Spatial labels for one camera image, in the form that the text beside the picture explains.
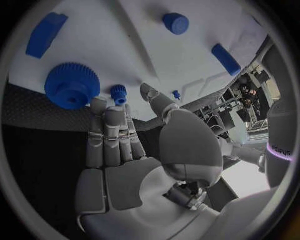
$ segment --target blue object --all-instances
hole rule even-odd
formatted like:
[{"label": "blue object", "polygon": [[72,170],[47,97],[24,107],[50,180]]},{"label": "blue object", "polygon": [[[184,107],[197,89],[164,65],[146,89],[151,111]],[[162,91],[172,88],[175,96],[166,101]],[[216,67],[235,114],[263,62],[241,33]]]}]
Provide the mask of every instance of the blue object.
[{"label": "blue object", "polygon": [[174,95],[174,98],[175,98],[175,99],[180,100],[181,95],[180,95],[180,93],[178,92],[178,90],[175,90],[175,91],[173,92],[173,95]]},{"label": "blue object", "polygon": [[45,92],[61,108],[80,109],[100,94],[100,81],[87,66],[64,63],[48,74]]},{"label": "blue object", "polygon": [[123,85],[115,85],[110,89],[110,94],[116,105],[123,105],[127,102],[127,91]]},{"label": "blue object", "polygon": [[67,20],[66,15],[49,13],[33,30],[26,54],[41,59]]},{"label": "blue object", "polygon": [[215,45],[211,52],[231,76],[235,76],[241,71],[241,66],[221,44]]},{"label": "blue object", "polygon": [[165,27],[175,35],[184,34],[190,25],[189,19],[179,13],[166,14],[162,20]]}]

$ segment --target blue cylinder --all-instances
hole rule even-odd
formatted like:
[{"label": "blue cylinder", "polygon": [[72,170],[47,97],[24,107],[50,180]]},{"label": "blue cylinder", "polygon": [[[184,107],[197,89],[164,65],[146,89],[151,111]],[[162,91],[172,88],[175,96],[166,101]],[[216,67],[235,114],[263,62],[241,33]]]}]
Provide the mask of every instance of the blue cylinder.
[{"label": "blue cylinder", "polygon": [[127,102],[126,87],[123,85],[115,85],[110,89],[110,94],[116,105],[123,105]]},{"label": "blue cylinder", "polygon": [[45,83],[46,96],[64,109],[80,109],[100,94],[97,75],[79,63],[63,63],[53,68]]},{"label": "blue cylinder", "polygon": [[189,19],[179,13],[166,14],[162,20],[165,27],[175,35],[184,34],[189,29]]}]

